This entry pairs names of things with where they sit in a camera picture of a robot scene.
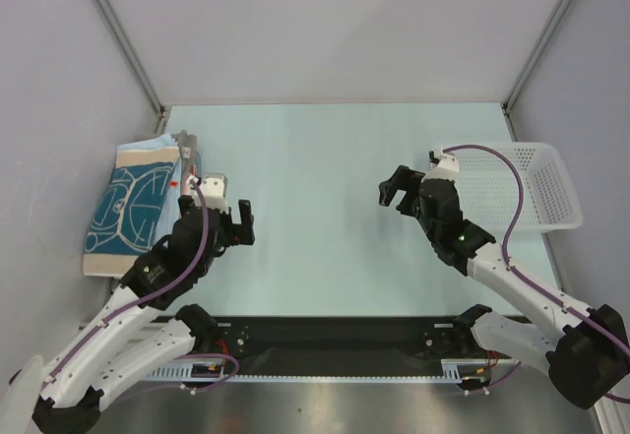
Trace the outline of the teal beige Doraemon towel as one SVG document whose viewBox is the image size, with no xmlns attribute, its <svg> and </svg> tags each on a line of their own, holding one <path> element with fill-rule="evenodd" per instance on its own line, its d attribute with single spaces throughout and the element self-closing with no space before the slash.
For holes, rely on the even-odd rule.
<svg viewBox="0 0 630 434">
<path fill-rule="evenodd" d="M 151 250 L 179 159 L 176 146 L 117 153 L 86 235 L 85 276 L 120 279 Z"/>
</svg>

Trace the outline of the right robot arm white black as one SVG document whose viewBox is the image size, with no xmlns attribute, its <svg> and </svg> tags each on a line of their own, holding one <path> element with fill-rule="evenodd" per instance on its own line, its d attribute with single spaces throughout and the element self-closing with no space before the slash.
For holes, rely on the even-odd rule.
<svg viewBox="0 0 630 434">
<path fill-rule="evenodd" d="M 621 315 L 595 309 L 509 264 L 495 237 L 464 217 L 453 181 L 399 166 L 379 185 L 379 203 L 414 218 L 437 257 L 508 301 L 526 318 L 513 323 L 489 310 L 453 333 L 466 357 L 495 350 L 547 374 L 571 404 L 589 409 L 629 374 L 629 341 Z"/>
</svg>

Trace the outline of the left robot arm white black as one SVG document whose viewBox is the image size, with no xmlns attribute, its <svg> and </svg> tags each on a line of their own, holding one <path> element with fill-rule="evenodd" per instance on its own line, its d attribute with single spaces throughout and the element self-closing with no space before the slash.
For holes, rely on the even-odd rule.
<svg viewBox="0 0 630 434">
<path fill-rule="evenodd" d="M 181 217 L 139 256 L 102 310 L 44 370 L 32 420 L 42 433 L 86 433 L 125 392 L 180 357 L 212 356 L 219 367 L 238 362 L 218 322 L 200 305 L 181 307 L 161 329 L 133 347 L 130 338 L 204 277 L 227 248 L 254 243 L 251 204 L 240 221 L 211 208 L 208 198 L 179 200 Z"/>
</svg>

